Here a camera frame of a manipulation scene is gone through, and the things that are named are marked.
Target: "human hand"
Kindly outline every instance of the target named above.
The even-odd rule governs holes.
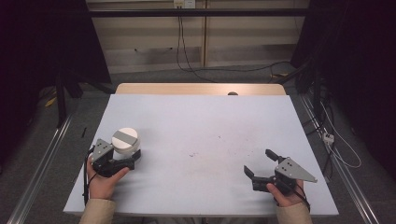
[[[93,170],[90,161],[91,158],[87,162],[88,179],[91,180],[90,198],[110,200],[114,192],[114,187],[129,172],[129,168],[125,167],[111,177],[103,177]]]
[[[297,185],[300,186],[296,186],[296,191],[304,196],[303,193],[303,188],[304,188],[304,181],[303,180],[299,180],[297,179]],[[292,206],[295,205],[297,203],[301,203],[303,200],[298,197],[294,192],[291,192],[288,195],[283,195],[279,189],[273,185],[273,184],[267,184],[267,188],[270,191],[270,193],[272,193],[272,195],[274,195],[275,199],[277,200],[277,202],[279,203],[279,206],[281,207],[288,207],[288,206]]]

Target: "forearm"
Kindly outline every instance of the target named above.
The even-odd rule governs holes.
[[[276,216],[279,224],[312,224],[308,208],[303,203],[289,207],[278,207]]]
[[[111,223],[115,209],[116,203],[112,201],[103,199],[89,199],[79,223]]]

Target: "cylindrical object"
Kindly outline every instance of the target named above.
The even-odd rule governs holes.
[[[137,131],[132,128],[122,128],[113,134],[111,139],[114,150],[126,157],[131,157],[140,147]]]

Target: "white table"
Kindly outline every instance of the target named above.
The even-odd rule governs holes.
[[[92,143],[110,142],[123,127],[140,134],[142,159],[116,186],[116,213],[273,216],[272,195],[253,191],[243,171],[246,165],[256,175],[273,175],[276,162],[264,154],[270,148],[318,179],[304,183],[312,216],[338,214],[289,96],[115,94]],[[82,181],[81,170],[66,213],[82,214]]]

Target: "electrical outlet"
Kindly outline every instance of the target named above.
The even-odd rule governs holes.
[[[324,143],[331,145],[334,142],[334,135],[330,133],[324,133],[322,139]]]
[[[195,8],[195,0],[185,0],[184,8]]]
[[[174,0],[175,8],[184,8],[184,0]]]

